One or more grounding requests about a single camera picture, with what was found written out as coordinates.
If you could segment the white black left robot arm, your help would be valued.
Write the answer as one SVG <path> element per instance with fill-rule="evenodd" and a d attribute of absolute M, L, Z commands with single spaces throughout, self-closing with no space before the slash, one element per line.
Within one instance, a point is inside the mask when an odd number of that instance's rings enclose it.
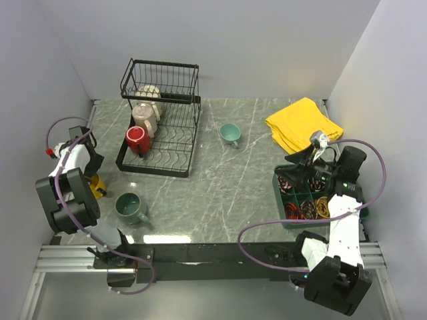
<path fill-rule="evenodd" d="M 91 178 L 103 162 L 95 151 L 97 141 L 91 129 L 75 126 L 70 139 L 46 147 L 46 154 L 58 160 L 55 169 L 36 181 L 35 188 L 50 228 L 68 235 L 84 235 L 96 244 L 88 251 L 109 266 L 127 267 L 133 251 L 124 234 L 100 219 L 100 208 L 90 187 Z"/>

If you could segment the pink mug lilac inside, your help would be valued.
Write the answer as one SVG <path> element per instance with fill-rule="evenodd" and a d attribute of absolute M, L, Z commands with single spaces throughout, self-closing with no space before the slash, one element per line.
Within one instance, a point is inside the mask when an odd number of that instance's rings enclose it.
<path fill-rule="evenodd" d="M 150 139 L 155 137 L 157 131 L 157 118 L 154 108 L 150 104 L 137 104 L 132 109 L 132 117 L 135 121 L 135 125 L 144 128 Z"/>

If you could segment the red mug black handle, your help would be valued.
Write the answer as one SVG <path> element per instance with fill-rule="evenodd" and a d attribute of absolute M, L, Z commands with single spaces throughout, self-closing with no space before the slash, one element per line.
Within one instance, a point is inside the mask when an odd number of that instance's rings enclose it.
<path fill-rule="evenodd" d="M 130 127 L 125 134 L 125 140 L 130 150 L 140 157 L 151 149 L 151 141 L 143 127 Z"/>

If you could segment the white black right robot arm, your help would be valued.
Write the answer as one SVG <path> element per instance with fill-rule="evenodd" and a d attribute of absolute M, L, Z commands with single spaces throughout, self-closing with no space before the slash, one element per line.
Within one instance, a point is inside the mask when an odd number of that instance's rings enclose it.
<path fill-rule="evenodd" d="M 292 187 L 301 189 L 313 177 L 324 182 L 330 213 L 330 235 L 325 239 L 302 232 L 292 257 L 298 265 L 308 265 L 304 297 L 347 316 L 353 315 L 372 284 L 360 253 L 359 222 L 362 188 L 357 183 L 366 153 L 345 146 L 338 160 L 328 163 L 316 157 L 309 146 L 286 156 L 287 165 L 275 168 Z"/>

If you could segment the white floral mug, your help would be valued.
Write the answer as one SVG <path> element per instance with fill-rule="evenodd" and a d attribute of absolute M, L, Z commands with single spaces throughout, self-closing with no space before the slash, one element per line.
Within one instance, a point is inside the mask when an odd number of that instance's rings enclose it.
<path fill-rule="evenodd" d="M 136 91 L 135 95 L 137 97 L 161 98 L 160 90 L 155 85 L 143 85 Z M 150 103 L 155 111 L 156 116 L 158 118 L 161 117 L 163 113 L 163 102 L 147 100 L 145 103 Z"/>

